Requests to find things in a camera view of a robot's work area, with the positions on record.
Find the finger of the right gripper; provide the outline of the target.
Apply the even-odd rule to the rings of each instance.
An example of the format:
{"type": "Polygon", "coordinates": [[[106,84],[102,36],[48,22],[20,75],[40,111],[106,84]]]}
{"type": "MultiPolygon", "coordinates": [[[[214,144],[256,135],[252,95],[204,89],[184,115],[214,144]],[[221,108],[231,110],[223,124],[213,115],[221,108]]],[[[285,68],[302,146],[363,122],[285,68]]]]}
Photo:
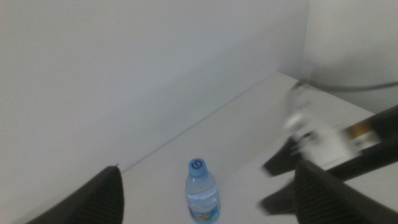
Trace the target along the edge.
{"type": "Polygon", "coordinates": [[[294,183],[290,182],[280,190],[261,199],[257,206],[266,215],[294,214],[294,183]]]}
{"type": "Polygon", "coordinates": [[[263,165],[262,169],[271,176],[277,176],[295,169],[298,162],[303,160],[301,143],[307,138],[312,138],[314,132],[308,132],[298,137],[291,135],[283,146],[263,165]]]}

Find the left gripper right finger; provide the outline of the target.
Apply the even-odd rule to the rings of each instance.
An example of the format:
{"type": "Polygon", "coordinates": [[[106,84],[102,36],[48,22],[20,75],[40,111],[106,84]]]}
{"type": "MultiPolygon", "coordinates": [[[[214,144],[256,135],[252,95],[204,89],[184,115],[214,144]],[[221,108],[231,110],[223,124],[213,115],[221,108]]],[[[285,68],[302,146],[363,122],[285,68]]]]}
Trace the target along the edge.
{"type": "Polygon", "coordinates": [[[397,212],[365,196],[310,161],[294,175],[294,212],[299,223],[396,224],[397,212]]]}

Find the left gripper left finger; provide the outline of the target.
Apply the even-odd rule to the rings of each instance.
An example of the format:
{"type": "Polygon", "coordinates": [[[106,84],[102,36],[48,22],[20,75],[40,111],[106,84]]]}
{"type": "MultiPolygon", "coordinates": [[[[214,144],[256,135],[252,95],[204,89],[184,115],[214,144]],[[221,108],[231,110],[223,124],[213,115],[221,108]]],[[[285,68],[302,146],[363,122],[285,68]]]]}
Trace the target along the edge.
{"type": "Polygon", "coordinates": [[[124,190],[121,171],[108,166],[30,224],[121,224],[124,190]]]}

